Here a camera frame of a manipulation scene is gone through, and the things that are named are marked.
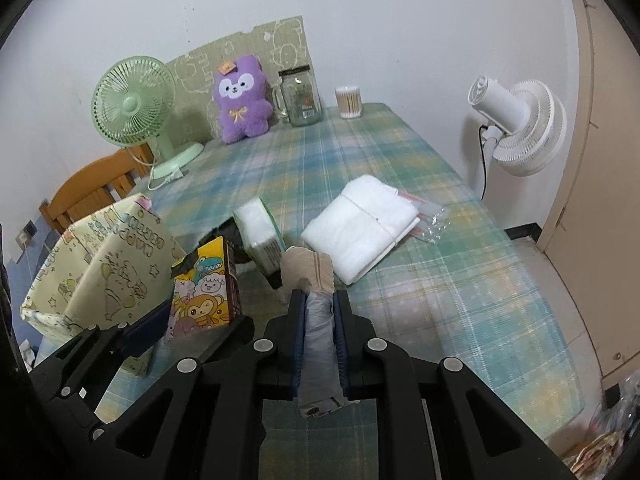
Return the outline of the beige grey cloth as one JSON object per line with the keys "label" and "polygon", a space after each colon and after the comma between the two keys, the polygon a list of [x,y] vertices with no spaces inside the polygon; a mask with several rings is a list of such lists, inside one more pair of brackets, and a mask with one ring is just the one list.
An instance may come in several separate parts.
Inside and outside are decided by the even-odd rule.
{"label": "beige grey cloth", "polygon": [[329,255],[308,248],[288,248],[281,262],[285,295],[303,293],[302,367],[296,398],[300,414],[319,418],[352,404],[344,396],[334,342],[335,292]]}

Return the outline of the white towel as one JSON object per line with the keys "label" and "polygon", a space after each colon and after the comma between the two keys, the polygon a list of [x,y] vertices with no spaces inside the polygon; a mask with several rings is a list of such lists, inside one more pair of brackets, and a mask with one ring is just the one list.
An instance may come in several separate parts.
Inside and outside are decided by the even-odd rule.
{"label": "white towel", "polygon": [[331,257],[346,285],[359,281],[411,231],[418,211],[396,188],[370,174],[349,181],[337,198],[311,220],[302,240]]}

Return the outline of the yellow cartoon storage box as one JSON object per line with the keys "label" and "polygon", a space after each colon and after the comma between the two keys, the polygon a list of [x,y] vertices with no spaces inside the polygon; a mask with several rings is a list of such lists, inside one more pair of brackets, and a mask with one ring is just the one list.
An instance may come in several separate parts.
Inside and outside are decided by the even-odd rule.
{"label": "yellow cartoon storage box", "polygon": [[73,223],[21,305],[21,318],[65,344],[91,326],[132,324],[169,298],[171,266],[186,255],[143,194]]}

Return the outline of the cartoon snack box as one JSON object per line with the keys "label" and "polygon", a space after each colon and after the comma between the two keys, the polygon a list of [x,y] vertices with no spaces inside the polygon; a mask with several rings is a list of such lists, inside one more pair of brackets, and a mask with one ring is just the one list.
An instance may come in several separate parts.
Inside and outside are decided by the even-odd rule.
{"label": "cartoon snack box", "polygon": [[174,283],[165,341],[228,325],[242,315],[232,247],[222,236],[171,267]]}

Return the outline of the black plastic bag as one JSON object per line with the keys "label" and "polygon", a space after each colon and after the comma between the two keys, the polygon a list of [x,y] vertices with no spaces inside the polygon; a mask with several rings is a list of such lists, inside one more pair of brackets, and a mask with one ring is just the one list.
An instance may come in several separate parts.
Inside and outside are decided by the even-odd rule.
{"label": "black plastic bag", "polygon": [[221,271],[237,276],[251,263],[252,258],[244,248],[240,228],[233,217],[214,226],[196,246],[194,269],[200,278]]}

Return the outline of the tissue pack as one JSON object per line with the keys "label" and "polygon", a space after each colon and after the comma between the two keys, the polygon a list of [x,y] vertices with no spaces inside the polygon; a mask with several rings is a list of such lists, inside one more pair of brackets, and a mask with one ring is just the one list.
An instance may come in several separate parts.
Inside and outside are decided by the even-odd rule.
{"label": "tissue pack", "polygon": [[280,270],[285,244],[271,212],[258,196],[235,209],[243,248],[265,276]]}

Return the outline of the clear plastic bag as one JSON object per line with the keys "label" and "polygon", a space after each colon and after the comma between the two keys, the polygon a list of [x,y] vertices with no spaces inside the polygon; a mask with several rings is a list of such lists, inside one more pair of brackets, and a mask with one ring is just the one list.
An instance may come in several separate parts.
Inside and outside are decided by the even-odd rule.
{"label": "clear plastic bag", "polygon": [[400,191],[398,195],[418,211],[418,222],[409,234],[421,242],[438,242],[449,226],[449,209],[407,192]]}

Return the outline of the green desk fan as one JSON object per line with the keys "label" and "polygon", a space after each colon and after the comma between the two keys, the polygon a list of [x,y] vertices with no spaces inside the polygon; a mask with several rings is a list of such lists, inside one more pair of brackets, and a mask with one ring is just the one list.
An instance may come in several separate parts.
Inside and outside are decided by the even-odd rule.
{"label": "green desk fan", "polygon": [[176,84],[168,66],[152,56],[115,63],[96,84],[91,118],[96,131],[119,148],[153,141],[160,156],[151,162],[150,180],[164,185],[183,177],[182,168],[204,150],[198,142],[175,147],[167,128],[174,118]]}

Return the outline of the beige door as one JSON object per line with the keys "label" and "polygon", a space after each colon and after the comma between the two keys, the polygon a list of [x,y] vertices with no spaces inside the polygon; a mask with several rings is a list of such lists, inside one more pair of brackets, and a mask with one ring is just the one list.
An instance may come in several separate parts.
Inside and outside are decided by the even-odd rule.
{"label": "beige door", "polygon": [[639,55],[604,0],[572,0],[575,125],[539,247],[585,324],[608,389],[639,367]]}

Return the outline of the purple plush bear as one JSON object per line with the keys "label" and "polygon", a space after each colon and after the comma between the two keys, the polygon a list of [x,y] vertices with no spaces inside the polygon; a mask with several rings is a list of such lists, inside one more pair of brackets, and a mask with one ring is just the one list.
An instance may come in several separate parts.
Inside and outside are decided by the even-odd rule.
{"label": "purple plush bear", "polygon": [[273,106],[267,99],[267,77],[258,58],[243,55],[224,62],[215,73],[213,100],[225,144],[267,133]]}

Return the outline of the glass mason jar mug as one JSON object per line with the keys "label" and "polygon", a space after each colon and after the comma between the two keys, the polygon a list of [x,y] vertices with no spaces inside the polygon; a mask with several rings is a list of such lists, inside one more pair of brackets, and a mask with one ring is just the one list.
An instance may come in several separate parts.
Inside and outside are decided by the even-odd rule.
{"label": "glass mason jar mug", "polygon": [[322,106],[316,80],[309,65],[280,70],[279,81],[272,87],[274,104],[293,127],[320,122]]}

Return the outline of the cotton swab container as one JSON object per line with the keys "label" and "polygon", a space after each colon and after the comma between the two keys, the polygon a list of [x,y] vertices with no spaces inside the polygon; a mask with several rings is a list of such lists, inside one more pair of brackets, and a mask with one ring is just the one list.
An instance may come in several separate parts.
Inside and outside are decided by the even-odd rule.
{"label": "cotton swab container", "polygon": [[336,104],[343,119],[359,118],[362,114],[362,101],[358,86],[341,86],[334,89]]}

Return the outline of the white standing fan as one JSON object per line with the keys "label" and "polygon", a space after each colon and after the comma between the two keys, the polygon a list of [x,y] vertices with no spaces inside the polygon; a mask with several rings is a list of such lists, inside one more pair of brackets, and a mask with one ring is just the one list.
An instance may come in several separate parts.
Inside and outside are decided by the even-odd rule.
{"label": "white standing fan", "polygon": [[468,102],[486,119],[478,129],[482,182],[476,194],[486,194],[488,172],[495,162],[513,177],[529,177],[546,168],[566,140],[563,103],[542,81],[527,79],[503,87],[480,76],[472,84]]}

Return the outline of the green patterned board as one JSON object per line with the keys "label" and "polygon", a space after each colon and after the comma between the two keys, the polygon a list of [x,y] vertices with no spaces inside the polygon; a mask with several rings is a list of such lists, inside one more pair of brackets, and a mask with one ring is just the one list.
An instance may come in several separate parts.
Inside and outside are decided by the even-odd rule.
{"label": "green patterned board", "polygon": [[300,16],[255,26],[216,39],[167,63],[176,85],[174,118],[167,133],[175,146],[205,144],[221,136],[219,106],[214,100],[219,83],[240,76],[239,59],[253,55],[268,86],[279,81],[282,70],[311,66],[305,22]]}

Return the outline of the wall power socket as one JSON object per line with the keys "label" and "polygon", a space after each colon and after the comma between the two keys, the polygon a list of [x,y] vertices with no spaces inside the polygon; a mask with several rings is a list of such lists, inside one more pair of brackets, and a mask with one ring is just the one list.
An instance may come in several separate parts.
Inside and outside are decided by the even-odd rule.
{"label": "wall power socket", "polygon": [[27,246],[32,241],[36,233],[37,228],[32,220],[29,220],[29,222],[24,225],[24,228],[21,229],[20,232],[18,232],[15,240],[16,244],[19,248],[21,248],[23,252],[26,250]]}

